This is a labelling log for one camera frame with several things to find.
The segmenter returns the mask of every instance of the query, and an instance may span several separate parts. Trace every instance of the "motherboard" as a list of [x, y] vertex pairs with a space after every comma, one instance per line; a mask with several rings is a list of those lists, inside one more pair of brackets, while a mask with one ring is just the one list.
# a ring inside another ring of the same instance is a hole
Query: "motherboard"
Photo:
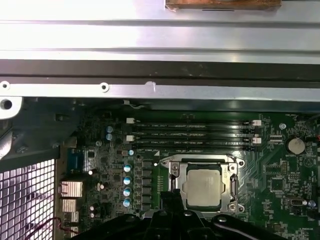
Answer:
[[160, 207], [230, 214], [289, 240], [319, 235], [318, 118], [132, 109], [88, 113], [68, 150], [64, 224], [79, 232]]

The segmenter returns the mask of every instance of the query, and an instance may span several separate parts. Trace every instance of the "green circuit board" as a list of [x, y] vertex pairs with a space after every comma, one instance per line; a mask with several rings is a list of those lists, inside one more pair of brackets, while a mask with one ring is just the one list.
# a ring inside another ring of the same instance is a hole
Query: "green circuit board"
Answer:
[[[71, 172], [98, 173], [84, 185], [80, 229], [158, 209], [160, 192], [168, 191], [170, 181], [160, 164], [163, 158], [232, 154], [245, 161], [237, 175], [237, 198], [245, 210], [236, 217], [290, 240], [316, 240], [319, 223], [307, 211], [318, 212], [319, 140], [311, 130], [317, 121], [306, 125], [309, 117], [147, 110], [88, 114], [78, 130], [83, 164]], [[130, 196], [124, 196], [125, 189]], [[103, 213], [89, 217], [90, 206], [97, 203], [104, 206]]]

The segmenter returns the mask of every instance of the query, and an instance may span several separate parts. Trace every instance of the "mounting hole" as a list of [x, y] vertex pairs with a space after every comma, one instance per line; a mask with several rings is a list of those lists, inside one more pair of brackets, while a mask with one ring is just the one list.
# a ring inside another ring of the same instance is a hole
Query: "mounting hole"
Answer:
[[9, 110], [12, 108], [12, 102], [8, 99], [4, 99], [0, 102], [0, 108], [2, 110]]
[[105, 82], [100, 83], [100, 88], [103, 93], [106, 93], [109, 90], [109, 85]]
[[7, 82], [7, 81], [2, 81], [2, 82], [0, 83], [0, 86], [1, 86], [2, 89], [8, 90], [8, 89], [10, 88], [10, 83]]

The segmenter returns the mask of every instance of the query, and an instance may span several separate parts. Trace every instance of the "cpu socket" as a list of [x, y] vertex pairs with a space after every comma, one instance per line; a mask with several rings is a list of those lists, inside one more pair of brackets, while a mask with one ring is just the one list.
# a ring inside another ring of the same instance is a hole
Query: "cpu socket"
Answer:
[[238, 203], [238, 171], [244, 160], [229, 154], [177, 154], [160, 162], [168, 168], [169, 191], [180, 189], [185, 209], [200, 211], [205, 218], [245, 211]]

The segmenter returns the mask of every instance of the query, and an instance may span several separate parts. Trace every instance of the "ram slot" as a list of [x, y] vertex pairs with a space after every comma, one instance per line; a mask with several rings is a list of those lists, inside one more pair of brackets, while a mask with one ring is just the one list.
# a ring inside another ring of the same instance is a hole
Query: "ram slot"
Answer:
[[249, 146], [249, 145], [216, 145], [214, 147], [208, 146], [172, 146], [172, 145], [159, 145], [159, 144], [149, 144], [149, 145], [139, 145], [135, 144], [134, 149], [137, 152], [145, 152], [145, 151], [176, 151], [176, 152], [205, 152], [206, 150], [212, 151], [248, 151], [248, 152], [257, 152], [258, 147]]
[[196, 135], [225, 135], [225, 134], [238, 134], [238, 135], [252, 135], [255, 133], [254, 129], [167, 129], [167, 128], [155, 128], [147, 129], [141, 128], [139, 130], [134, 129], [132, 134], [136, 136], [196, 136]]
[[234, 136], [134, 136], [134, 142], [154, 142], [154, 141], [161, 141], [161, 142], [245, 142], [249, 143], [252, 138], [247, 137], [234, 137]]
[[250, 126], [253, 124], [252, 120], [210, 120], [208, 122], [200, 122], [196, 120], [190, 121], [181, 121], [180, 119], [177, 121], [165, 121], [162, 120], [161, 122], [143, 122], [139, 120], [135, 123], [136, 126], [164, 126], [167, 127], [174, 126], [174, 125], [206, 125], [206, 126], [216, 126], [216, 125], [225, 125], [225, 126]]

